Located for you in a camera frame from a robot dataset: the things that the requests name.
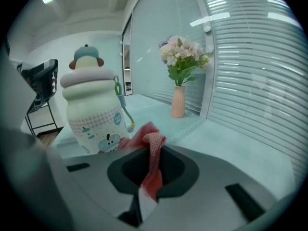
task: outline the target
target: white tabletop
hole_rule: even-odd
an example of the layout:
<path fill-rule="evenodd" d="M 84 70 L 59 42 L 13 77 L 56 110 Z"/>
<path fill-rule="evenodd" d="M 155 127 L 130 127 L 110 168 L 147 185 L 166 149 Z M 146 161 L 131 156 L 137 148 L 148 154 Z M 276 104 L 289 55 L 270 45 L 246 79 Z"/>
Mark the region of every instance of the white tabletop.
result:
<path fill-rule="evenodd" d="M 170 105 L 142 95 L 126 96 L 126 103 L 136 123 L 131 137 L 146 122 L 153 121 L 167 137 L 168 146 L 177 145 L 224 159 L 265 186 L 277 199 L 295 190 L 290 158 L 272 147 L 196 115 L 186 113 L 181 119 L 172 118 Z M 62 158 L 85 155 L 68 124 L 52 147 Z"/>

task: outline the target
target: ribbed vase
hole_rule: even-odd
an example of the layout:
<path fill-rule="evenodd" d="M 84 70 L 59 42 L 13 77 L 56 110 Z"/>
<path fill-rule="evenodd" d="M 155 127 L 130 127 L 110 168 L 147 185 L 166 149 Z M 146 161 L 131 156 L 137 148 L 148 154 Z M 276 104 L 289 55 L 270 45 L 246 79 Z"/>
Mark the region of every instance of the ribbed vase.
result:
<path fill-rule="evenodd" d="M 185 87 L 174 87 L 172 99 L 171 116 L 182 118 L 185 113 Z"/>

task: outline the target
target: brown pom-pom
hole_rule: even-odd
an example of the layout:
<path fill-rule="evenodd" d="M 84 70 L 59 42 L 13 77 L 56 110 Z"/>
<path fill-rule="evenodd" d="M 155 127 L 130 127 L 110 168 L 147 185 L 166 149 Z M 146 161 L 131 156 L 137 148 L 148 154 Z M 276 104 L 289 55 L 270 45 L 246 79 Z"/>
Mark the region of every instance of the brown pom-pom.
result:
<path fill-rule="evenodd" d="M 76 60 L 71 61 L 69 64 L 69 68 L 74 70 L 76 67 L 76 62 L 77 62 Z"/>
<path fill-rule="evenodd" d="M 97 58 L 97 63 L 98 63 L 98 66 L 101 67 L 104 65 L 104 60 L 100 57 Z"/>

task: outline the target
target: blue round logo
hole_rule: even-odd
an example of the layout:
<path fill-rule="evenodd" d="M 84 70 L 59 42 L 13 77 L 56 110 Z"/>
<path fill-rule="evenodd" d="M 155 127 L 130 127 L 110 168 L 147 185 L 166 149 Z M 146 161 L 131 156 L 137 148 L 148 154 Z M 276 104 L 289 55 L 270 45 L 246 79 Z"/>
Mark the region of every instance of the blue round logo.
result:
<path fill-rule="evenodd" d="M 121 123 L 121 114 L 119 112 L 115 114 L 114 122 L 115 122 L 116 125 L 120 125 L 120 123 Z"/>

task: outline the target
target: vase with flowers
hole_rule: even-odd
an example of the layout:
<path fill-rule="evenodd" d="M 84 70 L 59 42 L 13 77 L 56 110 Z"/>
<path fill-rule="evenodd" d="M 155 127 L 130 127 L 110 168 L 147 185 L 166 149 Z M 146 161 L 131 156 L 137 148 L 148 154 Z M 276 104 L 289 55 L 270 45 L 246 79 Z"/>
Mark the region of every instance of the vase with flowers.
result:
<path fill-rule="evenodd" d="M 209 58 L 200 44 L 191 42 L 180 36 L 170 36 L 159 43 L 162 61 L 167 64 L 169 78 L 174 80 L 174 96 L 172 99 L 171 115 L 181 118 L 185 112 L 185 87 L 188 81 L 194 81 L 191 73 L 195 68 L 205 69 Z"/>

